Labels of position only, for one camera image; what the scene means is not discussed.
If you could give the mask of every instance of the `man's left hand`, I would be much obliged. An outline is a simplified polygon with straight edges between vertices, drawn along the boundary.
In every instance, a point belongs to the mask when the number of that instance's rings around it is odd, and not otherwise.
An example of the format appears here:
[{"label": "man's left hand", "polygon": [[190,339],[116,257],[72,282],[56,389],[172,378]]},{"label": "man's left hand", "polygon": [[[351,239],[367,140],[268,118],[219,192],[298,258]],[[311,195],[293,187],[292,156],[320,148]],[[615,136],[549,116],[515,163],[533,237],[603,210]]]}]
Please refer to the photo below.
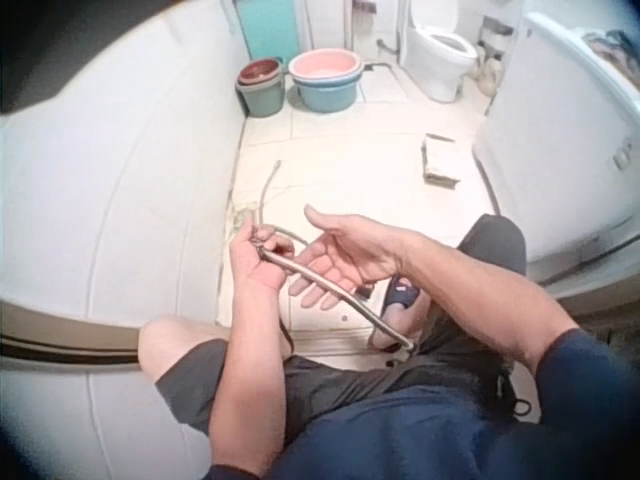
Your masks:
[{"label": "man's left hand", "polygon": [[253,215],[247,212],[229,247],[235,287],[253,283],[254,286],[258,284],[280,291],[287,274],[281,267],[261,260],[254,243],[288,258],[292,258],[295,253],[293,242],[289,238],[277,235],[273,227],[254,225]]}]

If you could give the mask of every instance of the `man's right hand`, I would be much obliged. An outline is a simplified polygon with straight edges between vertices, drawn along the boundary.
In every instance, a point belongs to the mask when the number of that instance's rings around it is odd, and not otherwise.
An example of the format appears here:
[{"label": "man's right hand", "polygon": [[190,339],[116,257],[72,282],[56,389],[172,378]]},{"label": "man's right hand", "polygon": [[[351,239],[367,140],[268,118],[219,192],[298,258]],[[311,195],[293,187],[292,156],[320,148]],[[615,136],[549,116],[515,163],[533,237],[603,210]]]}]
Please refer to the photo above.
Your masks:
[{"label": "man's right hand", "polygon": [[[323,233],[295,258],[296,263],[308,266],[349,292],[401,271],[403,241],[410,233],[408,230],[360,215],[325,215],[310,206],[305,207],[304,214]],[[298,278],[289,288],[289,294],[298,296],[310,285],[310,281]],[[314,285],[302,299],[301,306],[314,306],[326,293]],[[321,308],[329,310],[338,303],[337,297],[328,295]]]}]

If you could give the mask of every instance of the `teal door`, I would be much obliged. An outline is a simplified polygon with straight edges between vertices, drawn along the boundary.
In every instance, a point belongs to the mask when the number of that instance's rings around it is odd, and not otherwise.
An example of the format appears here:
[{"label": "teal door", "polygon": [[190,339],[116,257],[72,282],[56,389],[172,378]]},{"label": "teal door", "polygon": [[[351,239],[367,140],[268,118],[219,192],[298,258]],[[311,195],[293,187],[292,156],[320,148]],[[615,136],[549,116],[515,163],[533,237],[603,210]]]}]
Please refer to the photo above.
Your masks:
[{"label": "teal door", "polygon": [[294,0],[236,0],[252,59],[280,57],[284,65],[298,55]]}]

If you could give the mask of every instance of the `green bucket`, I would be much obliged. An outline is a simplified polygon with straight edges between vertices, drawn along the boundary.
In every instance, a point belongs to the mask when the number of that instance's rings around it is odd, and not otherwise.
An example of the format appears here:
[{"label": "green bucket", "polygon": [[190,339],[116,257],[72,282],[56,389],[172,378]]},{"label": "green bucket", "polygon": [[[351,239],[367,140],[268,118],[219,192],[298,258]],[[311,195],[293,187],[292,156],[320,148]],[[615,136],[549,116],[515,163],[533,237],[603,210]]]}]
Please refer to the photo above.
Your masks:
[{"label": "green bucket", "polygon": [[282,110],[285,93],[282,73],[257,85],[241,85],[236,81],[236,88],[242,94],[251,117],[268,117]]}]

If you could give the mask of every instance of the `metal hose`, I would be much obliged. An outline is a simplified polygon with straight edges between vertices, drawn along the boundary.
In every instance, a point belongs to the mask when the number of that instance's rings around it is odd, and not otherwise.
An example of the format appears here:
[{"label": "metal hose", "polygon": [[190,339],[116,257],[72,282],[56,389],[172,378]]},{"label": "metal hose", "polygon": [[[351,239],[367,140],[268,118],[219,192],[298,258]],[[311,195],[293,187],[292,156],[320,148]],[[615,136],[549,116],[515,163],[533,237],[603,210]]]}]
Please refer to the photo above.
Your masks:
[{"label": "metal hose", "polygon": [[298,265],[293,260],[289,260],[288,258],[278,255],[277,253],[265,250],[262,246],[256,246],[256,248],[258,249],[260,258],[262,258],[263,260],[274,263],[284,269],[291,270],[292,272],[299,273],[307,280],[320,285],[325,290],[333,293],[340,300],[348,303],[356,312],[369,320],[376,328],[379,328],[383,333],[396,340],[402,346],[402,348],[407,350],[409,353],[412,353],[415,350],[416,345],[412,340],[409,340],[407,337],[396,332],[393,328],[384,323],[366,305],[364,305],[356,297],[347,292],[344,288],[336,285],[333,282],[330,282],[322,275],[317,274],[313,270],[310,270],[302,265]]},{"label": "metal hose", "polygon": [[[267,190],[269,188],[269,185],[271,184],[271,181],[273,180],[273,177],[275,176],[276,172],[280,168],[281,164],[282,164],[282,161],[278,160],[273,165],[273,170],[271,171],[269,178],[267,178],[267,181],[262,187],[262,192],[260,193],[260,203],[258,204],[258,223],[261,225],[265,224],[264,223],[264,200],[267,195]],[[293,238],[294,240],[297,240],[298,242],[302,243],[304,246],[309,246],[309,242],[307,242],[299,235],[296,235],[295,233],[285,228],[278,227],[277,225],[268,225],[268,226],[272,227],[278,233],[281,233],[283,235]],[[325,290],[333,293],[340,300],[348,303],[356,312],[358,312],[364,318],[369,320],[376,328],[380,329],[383,333],[385,333],[386,335],[396,340],[402,346],[402,348],[407,350],[409,353],[412,353],[415,350],[416,345],[412,340],[409,340],[407,337],[396,332],[393,328],[391,328],[389,325],[384,323],[380,319],[380,317],[378,317],[375,313],[373,313],[366,305],[364,305],[360,300],[358,300],[356,297],[354,297],[349,292],[347,292],[344,288],[340,287],[339,285],[336,285],[333,282],[330,282],[329,280],[324,278],[322,275],[318,275],[313,270],[310,270],[307,267],[304,267],[302,265],[298,265],[293,260],[289,260],[288,258],[278,255],[277,253],[273,253],[268,250],[265,250],[264,247],[262,247],[262,245],[260,244],[256,244],[256,249],[258,250],[258,254],[260,255],[260,258],[262,258],[263,260],[266,260],[275,265],[278,265],[279,267],[282,267],[287,270],[291,270],[292,272],[302,275],[307,280],[320,285]]]}]

